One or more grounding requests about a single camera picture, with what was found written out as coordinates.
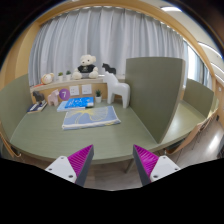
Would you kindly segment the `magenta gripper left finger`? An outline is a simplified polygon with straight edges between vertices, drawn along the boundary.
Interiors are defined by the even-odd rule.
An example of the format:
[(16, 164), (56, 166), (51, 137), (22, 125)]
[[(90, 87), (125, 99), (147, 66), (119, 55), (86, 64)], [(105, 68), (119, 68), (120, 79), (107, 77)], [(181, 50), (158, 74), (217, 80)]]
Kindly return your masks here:
[(46, 171), (83, 187), (94, 155), (94, 146), (89, 145), (66, 157), (59, 156)]

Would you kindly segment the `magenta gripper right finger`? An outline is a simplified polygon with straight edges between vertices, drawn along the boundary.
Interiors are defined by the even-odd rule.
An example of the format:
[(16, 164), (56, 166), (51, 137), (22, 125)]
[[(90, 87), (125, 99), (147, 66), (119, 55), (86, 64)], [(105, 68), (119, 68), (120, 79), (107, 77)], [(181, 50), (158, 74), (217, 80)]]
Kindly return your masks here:
[(157, 156), (138, 145), (133, 146), (133, 157), (143, 186), (180, 170), (166, 155)]

